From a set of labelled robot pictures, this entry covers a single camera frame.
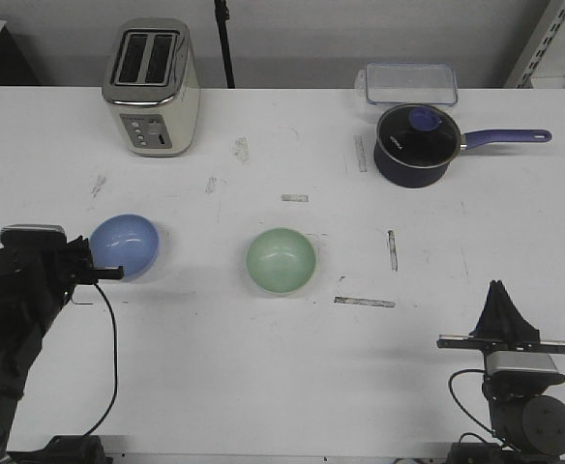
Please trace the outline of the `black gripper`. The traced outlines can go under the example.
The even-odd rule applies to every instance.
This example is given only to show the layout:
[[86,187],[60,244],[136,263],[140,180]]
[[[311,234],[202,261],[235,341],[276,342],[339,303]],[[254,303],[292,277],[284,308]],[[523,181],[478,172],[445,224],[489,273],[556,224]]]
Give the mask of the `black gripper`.
[[[501,334],[505,340],[497,339]],[[522,317],[501,280],[491,281],[479,320],[469,335],[441,334],[436,345],[438,348],[482,353],[565,354],[565,341],[540,340],[540,331]]]
[[93,285],[96,280],[121,280],[124,269],[95,267],[89,241],[83,236],[66,243],[54,254],[55,277],[62,290],[74,290],[78,285]]

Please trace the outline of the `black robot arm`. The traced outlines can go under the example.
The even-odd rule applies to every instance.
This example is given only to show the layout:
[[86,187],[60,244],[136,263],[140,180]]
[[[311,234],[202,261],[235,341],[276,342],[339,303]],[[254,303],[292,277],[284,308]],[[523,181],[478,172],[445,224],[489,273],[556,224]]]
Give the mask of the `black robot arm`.
[[565,382],[554,355],[565,355],[565,341],[543,340],[540,331],[517,310],[499,280],[490,283],[475,329],[468,335],[441,335],[441,349],[477,350],[483,356],[481,391],[488,402],[491,424],[486,426],[462,406],[453,373],[448,390],[455,403],[472,421],[487,431],[467,443],[462,434],[451,445],[448,463],[558,463],[565,454],[565,404],[546,394]]
[[92,430],[58,435],[33,451],[7,449],[18,401],[44,336],[79,285],[119,280],[121,267],[98,268],[86,238],[58,225],[16,224],[0,232],[0,463],[110,463]]

